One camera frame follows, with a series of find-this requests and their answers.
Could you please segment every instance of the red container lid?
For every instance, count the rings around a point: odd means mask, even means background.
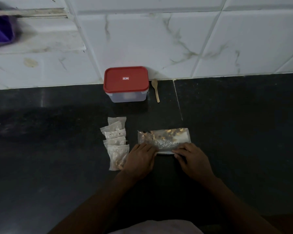
[[[104,74],[106,93],[143,92],[149,89],[149,76],[143,66],[109,68]]]

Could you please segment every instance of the hand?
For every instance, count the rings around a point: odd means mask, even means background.
[[[124,169],[121,171],[135,182],[143,179],[152,171],[158,149],[151,144],[136,144],[128,154]]]
[[[193,180],[198,181],[201,185],[206,185],[215,175],[207,156],[203,151],[193,143],[184,143],[173,150],[175,158],[179,161],[182,170]]]

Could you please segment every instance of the person's left arm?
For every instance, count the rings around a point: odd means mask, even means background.
[[[135,145],[128,155],[124,169],[114,180],[82,203],[49,234],[102,233],[110,212],[123,195],[152,171],[156,152],[157,149],[152,145]]]

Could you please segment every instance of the person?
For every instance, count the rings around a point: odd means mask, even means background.
[[[280,234],[258,213],[239,200],[221,179],[214,175],[207,156],[200,148],[192,143],[184,143],[173,152],[182,170],[217,200],[234,232]],[[58,223],[49,234],[103,233],[109,214],[120,199],[137,181],[152,171],[156,153],[157,149],[152,145],[145,143],[135,145],[128,155],[123,170],[105,188],[91,196]],[[194,224],[184,220],[146,221],[114,232],[117,233],[202,234]]]

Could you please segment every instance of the purple bag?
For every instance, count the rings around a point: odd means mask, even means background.
[[[0,16],[0,46],[12,43],[15,33],[8,16]]]

